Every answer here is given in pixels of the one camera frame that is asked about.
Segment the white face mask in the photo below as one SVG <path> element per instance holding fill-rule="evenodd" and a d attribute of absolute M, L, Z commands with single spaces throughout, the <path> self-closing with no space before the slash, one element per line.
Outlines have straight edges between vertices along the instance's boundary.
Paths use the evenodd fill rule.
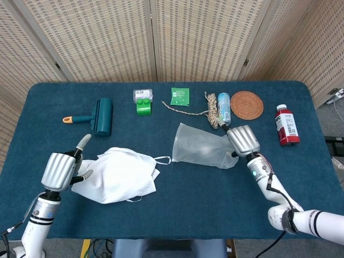
<path fill-rule="evenodd" d="M 168 158 L 168 163 L 156 159 Z M 92 175 L 76 183 L 71 190 L 99 203 L 114 203 L 144 196 L 156 191 L 154 180 L 159 175 L 156 164 L 170 164 L 171 158 L 152 158 L 131 149 L 110 148 L 98 160 L 84 160 L 79 175 L 92 169 Z"/>

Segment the red bottle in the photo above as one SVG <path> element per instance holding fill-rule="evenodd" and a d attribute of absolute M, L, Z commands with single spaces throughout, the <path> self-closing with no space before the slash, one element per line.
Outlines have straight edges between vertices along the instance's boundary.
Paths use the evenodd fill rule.
<path fill-rule="evenodd" d="M 286 105 L 277 106 L 275 121 L 281 146 L 293 146 L 300 142 L 294 116 L 290 110 L 286 109 Z"/>

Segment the wire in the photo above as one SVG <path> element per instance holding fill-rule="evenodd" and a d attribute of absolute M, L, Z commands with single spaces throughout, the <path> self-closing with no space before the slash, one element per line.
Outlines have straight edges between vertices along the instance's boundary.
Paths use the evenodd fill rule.
<path fill-rule="evenodd" d="M 4 241 L 4 244 L 5 244 L 5 246 L 6 246 L 6 253 L 7 253 L 6 257 L 11 257 L 11 254 L 10 254 L 10 245 L 9 245 L 9 241 L 8 241 L 6 235 L 7 235 L 6 233 L 5 233 L 5 234 L 2 234 L 2 235 L 1 235 L 1 238 L 2 238 L 2 240 Z"/>
<path fill-rule="evenodd" d="M 272 184 L 272 182 L 273 182 L 273 175 L 274 175 L 274 173 L 273 173 L 272 166 L 271 166 L 271 164 L 269 163 L 269 161 L 268 161 L 267 159 L 265 159 L 265 160 L 266 160 L 266 162 L 269 164 L 269 166 L 270 166 L 270 168 L 271 168 L 271 171 L 270 171 L 270 174 L 269 174 L 269 179 L 268 179 L 268 184 L 267 184 L 267 190 L 268 190 L 268 191 L 272 191 L 272 192 L 276 192 L 276 193 L 282 195 L 282 196 L 286 199 L 286 201 L 288 202 L 288 204 L 289 204 L 289 206 L 290 206 L 290 210 L 291 210 L 290 219 L 291 219 L 291 221 L 292 221 L 293 218 L 294 218 L 294 207 L 292 206 L 292 204 L 291 204 L 289 198 L 288 198 L 284 193 L 282 193 L 281 191 L 279 191 L 279 190 L 277 190 L 277 189 L 271 187 L 271 184 Z M 260 252 L 255 258 L 258 258 L 258 257 L 261 256 L 262 254 L 264 254 L 265 252 L 267 252 L 268 250 L 270 250 L 271 248 L 273 248 L 273 246 L 276 245 L 276 244 L 283 238 L 283 236 L 285 235 L 285 233 L 286 233 L 286 231 L 283 231 L 282 234 L 281 234 L 281 235 L 280 235 L 280 236 L 279 236 L 270 246 L 268 246 L 266 249 L 264 249 L 262 252 Z"/>
<path fill-rule="evenodd" d="M 344 123 L 344 120 L 342 119 L 342 117 L 340 116 L 340 114 L 339 114 L 337 108 L 335 107 L 335 102 L 333 102 L 333 106 L 334 106 L 334 109 L 335 109 L 335 111 L 337 112 L 337 115 L 339 116 L 340 120 L 342 120 L 342 122 Z"/>
<path fill-rule="evenodd" d="M 271 248 L 274 247 L 275 244 L 277 244 L 282 237 L 285 235 L 285 231 L 282 232 L 281 235 L 279 235 L 279 237 L 275 240 L 275 242 L 273 242 L 268 248 L 266 248 L 265 250 L 261 251 L 255 258 L 258 258 L 259 256 L 261 256 L 262 254 L 264 254 L 265 252 L 267 252 L 268 250 L 270 250 Z"/>
<path fill-rule="evenodd" d="M 112 243 L 113 244 L 113 242 L 111 241 L 111 240 L 109 240 L 109 239 L 107 239 L 106 240 L 106 242 L 105 242 L 105 248 L 106 248 L 106 250 L 110 253 L 110 254 L 112 254 L 112 251 L 109 249 L 109 247 L 108 247 L 108 242 L 110 242 L 110 243 Z"/>
<path fill-rule="evenodd" d="M 99 258 L 98 255 L 97 255 L 97 252 L 99 251 L 100 247 L 102 246 L 103 242 L 101 242 L 101 244 L 98 246 L 97 250 L 95 250 L 95 244 L 96 244 L 96 241 L 99 241 L 100 239 L 96 239 L 93 243 L 93 255 L 96 257 L 96 258 Z"/>
<path fill-rule="evenodd" d="M 31 204 L 29 205 L 29 207 L 27 208 L 27 210 L 26 210 L 26 212 L 25 212 L 25 214 L 24 214 L 24 219 L 23 219 L 22 223 L 25 222 L 27 216 L 30 214 L 30 211 L 31 211 L 31 209 L 32 209 L 33 204 L 34 204 L 35 201 L 38 199 L 38 197 L 39 197 L 40 195 L 42 195 L 42 194 L 45 194 L 45 192 L 41 192 L 40 194 L 38 194 L 38 195 L 32 200 Z"/>
<path fill-rule="evenodd" d="M 106 253 L 106 252 L 102 252 L 102 258 L 108 258 L 108 253 Z"/>

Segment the mask ear loop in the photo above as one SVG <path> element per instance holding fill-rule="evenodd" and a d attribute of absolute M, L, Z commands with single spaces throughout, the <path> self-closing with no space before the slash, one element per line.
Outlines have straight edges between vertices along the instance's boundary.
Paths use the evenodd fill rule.
<path fill-rule="evenodd" d="M 168 165 L 171 163 L 171 157 L 169 157 L 169 156 L 155 157 L 154 159 L 155 160 L 168 159 L 168 163 L 163 163 L 163 162 L 159 162 L 159 161 L 156 162 L 157 164 L 161 164 L 161 165 Z"/>
<path fill-rule="evenodd" d="M 130 202 L 130 203 L 137 203 L 137 202 L 139 202 L 139 201 L 141 201 L 142 200 L 142 196 L 140 196 L 141 198 L 139 199 L 139 200 L 130 200 L 130 199 L 128 199 L 128 200 L 126 200 L 127 202 Z"/>

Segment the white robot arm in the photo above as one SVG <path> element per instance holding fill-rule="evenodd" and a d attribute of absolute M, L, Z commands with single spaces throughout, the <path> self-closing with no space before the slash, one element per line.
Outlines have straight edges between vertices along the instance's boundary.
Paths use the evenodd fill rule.
<path fill-rule="evenodd" d="M 344 245 L 344 216 L 318 210 L 304 211 L 259 153 L 260 145 L 251 128 L 245 125 L 229 129 L 221 120 L 218 123 L 226 131 L 236 155 L 247 159 L 247 167 L 265 198 L 279 204 L 268 211 L 269 222 L 274 228 L 290 234 L 303 232 Z"/>
<path fill-rule="evenodd" d="M 85 135 L 73 151 L 51 154 L 41 180 L 46 191 L 39 195 L 31 213 L 30 220 L 21 238 L 23 246 L 9 250 L 8 242 L 3 237 L 7 250 L 6 254 L 0 258 L 45 258 L 45 252 L 42 248 L 54 221 L 58 206 L 61 203 L 60 192 L 65 191 L 74 183 L 86 180 L 93 172 L 89 170 L 82 176 L 73 177 L 74 172 L 80 168 L 83 159 L 81 153 L 90 138 L 90 134 Z M 2 236 L 12 232 L 25 219 L 26 216 L 24 216 L 23 221 L 7 229 Z"/>

